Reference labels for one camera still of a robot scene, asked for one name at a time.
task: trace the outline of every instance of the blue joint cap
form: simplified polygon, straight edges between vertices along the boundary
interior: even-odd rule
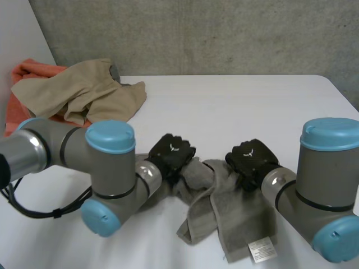
[[[304,124],[301,145],[315,151],[343,151],[359,147],[359,122],[319,118]]]
[[[312,247],[329,262],[350,261],[359,255],[359,217],[335,220],[314,236]]]
[[[85,138],[91,147],[109,154],[125,154],[136,146],[134,129],[126,122],[117,120],[92,124]]]
[[[32,122],[33,120],[39,120],[39,119],[44,119],[44,118],[30,118],[30,119],[24,120],[22,123],[19,124],[19,126],[17,126],[16,131],[20,130],[23,126],[25,126],[29,122]]]
[[[97,200],[86,200],[80,210],[86,226],[102,237],[111,236],[121,227],[119,219],[112,210]]]

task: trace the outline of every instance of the gray robot arm segment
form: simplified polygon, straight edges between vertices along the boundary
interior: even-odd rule
[[[11,181],[52,165],[89,173],[93,196],[81,208],[85,224],[112,235],[159,188],[162,176],[149,161],[135,163],[132,127],[110,120],[79,128],[31,119],[0,140]]]

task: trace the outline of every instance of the white table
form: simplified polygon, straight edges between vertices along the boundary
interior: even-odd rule
[[[281,164],[296,171],[303,124],[317,117],[359,120],[354,107],[320,76],[140,76],[148,99],[130,120],[138,153],[148,152],[165,133],[188,139],[197,156],[223,159],[234,145],[258,138]],[[87,174],[52,167],[25,177],[16,194],[30,209],[51,211],[77,197]],[[189,247],[176,236],[187,207],[167,198],[137,214],[114,236],[92,234],[79,212],[33,220],[0,199],[0,263],[6,269],[115,268],[358,268],[359,258],[326,262],[278,215],[278,258],[254,265],[251,258],[229,265],[217,233]]]

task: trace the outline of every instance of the care label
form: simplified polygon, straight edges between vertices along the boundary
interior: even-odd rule
[[[277,256],[269,237],[248,244],[255,263],[264,262]]]

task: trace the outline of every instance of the crumpled fabric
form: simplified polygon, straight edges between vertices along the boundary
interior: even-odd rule
[[[59,115],[81,126],[87,119],[128,121],[146,100],[145,84],[121,86],[110,66],[109,59],[84,61],[48,79],[20,80],[11,91],[32,117]]]
[[[246,193],[238,189],[237,178],[225,161],[201,162],[195,157],[181,170],[181,179],[173,188],[164,181],[140,210],[169,195],[177,196],[189,205],[177,235],[195,245],[217,230],[227,261],[235,262],[249,254],[248,243],[276,233],[274,209],[260,190]]]

